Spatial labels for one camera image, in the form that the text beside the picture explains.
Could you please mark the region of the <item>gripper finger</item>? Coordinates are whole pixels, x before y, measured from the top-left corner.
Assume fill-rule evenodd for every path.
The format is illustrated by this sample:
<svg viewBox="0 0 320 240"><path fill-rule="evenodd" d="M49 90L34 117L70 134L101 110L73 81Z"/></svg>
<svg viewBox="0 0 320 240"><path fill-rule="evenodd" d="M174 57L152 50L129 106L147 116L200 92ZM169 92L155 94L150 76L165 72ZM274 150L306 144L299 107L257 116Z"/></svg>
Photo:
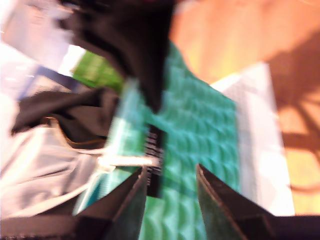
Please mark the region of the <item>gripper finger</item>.
<svg viewBox="0 0 320 240"><path fill-rule="evenodd" d="M233 190L202 164L196 165L200 210L209 240L274 240L271 214Z"/></svg>
<svg viewBox="0 0 320 240"><path fill-rule="evenodd" d="M152 10L144 16L145 33L143 75L141 88L147 105L154 113L161 109L164 88L164 65L168 54L169 31L175 2L157 0Z"/></svg>
<svg viewBox="0 0 320 240"><path fill-rule="evenodd" d="M74 11L74 43L112 59L123 72L138 78L150 99L150 32L146 0L78 0Z"/></svg>
<svg viewBox="0 0 320 240"><path fill-rule="evenodd" d="M79 214L77 240L137 240L147 198L148 172L139 168Z"/></svg>

